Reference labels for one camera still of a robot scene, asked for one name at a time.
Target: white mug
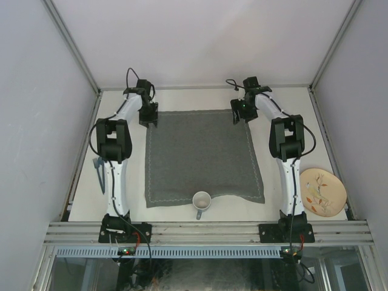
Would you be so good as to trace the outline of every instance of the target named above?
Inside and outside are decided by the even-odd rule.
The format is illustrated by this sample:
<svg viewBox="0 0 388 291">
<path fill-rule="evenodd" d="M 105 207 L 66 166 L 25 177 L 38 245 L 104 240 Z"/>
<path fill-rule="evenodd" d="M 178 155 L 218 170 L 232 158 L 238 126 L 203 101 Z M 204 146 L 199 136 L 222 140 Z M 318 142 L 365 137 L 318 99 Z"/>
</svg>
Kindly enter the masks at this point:
<svg viewBox="0 0 388 291">
<path fill-rule="evenodd" d="M 193 205 L 198 210 L 196 220 L 201 219 L 202 212 L 206 211 L 212 203 L 212 197 L 207 192 L 199 191 L 193 196 Z"/>
</svg>

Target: white stitching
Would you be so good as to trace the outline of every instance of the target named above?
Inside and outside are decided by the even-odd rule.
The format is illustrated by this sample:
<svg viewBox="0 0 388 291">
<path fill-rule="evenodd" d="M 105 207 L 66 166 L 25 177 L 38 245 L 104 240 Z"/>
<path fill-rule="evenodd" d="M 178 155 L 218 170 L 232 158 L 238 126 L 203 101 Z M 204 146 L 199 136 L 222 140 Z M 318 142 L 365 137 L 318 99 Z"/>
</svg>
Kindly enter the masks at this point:
<svg viewBox="0 0 388 291">
<path fill-rule="evenodd" d="M 228 113 L 230 114 L 230 111 L 228 112 L 201 112 L 201 113 L 177 113 L 177 114 L 161 114 L 163 116 L 170 116 L 170 115 L 203 115 L 203 114 L 223 114 L 223 113 Z M 252 166 L 253 166 L 253 172 L 255 173 L 255 178 L 256 178 L 256 183 L 257 183 L 257 189 L 259 192 L 259 195 L 261 195 L 260 191 L 260 186 L 259 186 L 259 181 L 257 178 L 256 174 L 256 168 L 255 168 L 255 163 L 253 162 L 253 156 L 252 156 L 252 150 L 250 148 L 249 144 L 249 134 L 248 134 L 248 129 L 247 129 L 247 124 L 244 124 L 244 128 L 247 134 L 247 142 L 248 142 L 248 148 L 249 148 L 249 154 L 250 154 L 250 159 L 252 161 Z M 149 139 L 149 155 L 148 155 L 148 197 L 150 200 L 150 203 L 155 203 L 155 202 L 170 202 L 170 201 L 186 201 L 186 200 L 192 200 L 191 198 L 180 198 L 180 199 L 168 199 L 168 200 L 151 200 L 151 138 L 152 138 L 152 127 L 150 127 L 150 139 Z M 216 198 L 219 196 L 224 196 L 225 194 L 218 194 L 218 195 L 213 195 L 212 198 Z M 247 195 L 233 195 L 233 196 L 238 196 L 242 198 L 256 198 L 258 199 L 259 197 L 257 196 L 247 196 Z"/>
<path fill-rule="evenodd" d="M 249 155 L 250 155 L 250 160 L 252 161 L 253 172 L 255 173 L 255 178 L 256 178 L 256 183 L 257 183 L 257 190 L 259 191 L 259 195 L 261 195 L 260 186 L 259 186 L 259 179 L 257 178 L 255 162 L 253 161 L 252 150 L 251 150 L 250 144 L 249 144 L 249 134 L 248 134 L 248 129 L 247 129 L 248 128 L 248 123 L 245 123 L 244 127 L 245 127 L 245 132 L 247 133 L 247 142 L 248 142 L 248 148 L 249 148 Z"/>
</svg>

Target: glass panel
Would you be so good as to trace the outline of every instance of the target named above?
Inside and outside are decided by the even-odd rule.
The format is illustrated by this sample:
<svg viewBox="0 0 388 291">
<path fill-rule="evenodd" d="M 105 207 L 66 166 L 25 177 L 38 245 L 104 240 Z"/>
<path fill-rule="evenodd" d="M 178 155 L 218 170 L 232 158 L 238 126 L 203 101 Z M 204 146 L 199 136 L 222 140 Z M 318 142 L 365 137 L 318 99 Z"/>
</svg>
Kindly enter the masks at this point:
<svg viewBox="0 0 388 291">
<path fill-rule="evenodd" d="M 298 254 L 308 270 L 283 259 L 153 259 L 150 266 L 147 259 L 57 258 L 49 290 L 368 291 L 353 247 L 305 247 Z"/>
</svg>

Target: white wall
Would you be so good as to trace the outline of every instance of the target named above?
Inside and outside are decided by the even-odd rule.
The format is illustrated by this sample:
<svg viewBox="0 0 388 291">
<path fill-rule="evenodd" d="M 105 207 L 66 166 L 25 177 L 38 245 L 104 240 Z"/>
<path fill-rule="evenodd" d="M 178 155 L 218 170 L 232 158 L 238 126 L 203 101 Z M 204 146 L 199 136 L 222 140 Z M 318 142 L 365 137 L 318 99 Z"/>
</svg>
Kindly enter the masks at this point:
<svg viewBox="0 0 388 291">
<path fill-rule="evenodd" d="M 309 84 L 353 0 L 54 0 L 96 82 Z"/>
<path fill-rule="evenodd" d="M 42 3 L 0 3 L 0 289 L 27 290 L 95 102 Z"/>
<path fill-rule="evenodd" d="M 388 270 L 388 1 L 365 0 L 317 88 L 339 167 Z"/>
</svg>

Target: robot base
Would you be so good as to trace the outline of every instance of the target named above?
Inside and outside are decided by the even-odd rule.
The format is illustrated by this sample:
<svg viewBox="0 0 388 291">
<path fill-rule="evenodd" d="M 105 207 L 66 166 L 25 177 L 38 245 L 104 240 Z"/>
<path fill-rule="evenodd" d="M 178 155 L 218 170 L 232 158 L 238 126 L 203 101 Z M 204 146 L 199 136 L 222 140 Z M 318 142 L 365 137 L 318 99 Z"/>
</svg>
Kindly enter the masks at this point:
<svg viewBox="0 0 388 291">
<path fill-rule="evenodd" d="M 148 223 L 133 224 L 138 230 L 140 230 L 147 238 L 148 243 L 151 241 L 152 225 Z M 101 244 L 112 243 L 136 243 L 138 237 L 134 235 L 136 231 L 129 224 L 125 223 L 121 218 L 117 216 L 109 216 L 106 214 L 102 220 L 102 225 L 99 231 L 98 242 Z M 140 243 L 147 243 L 144 237 L 139 233 Z"/>
<path fill-rule="evenodd" d="M 314 243 L 314 231 L 311 224 L 307 223 L 306 213 L 286 216 L 280 211 L 278 223 L 259 224 L 260 242 L 263 244 L 289 243 L 292 222 L 291 242 L 301 243 L 301 236 L 305 243 Z"/>
</svg>

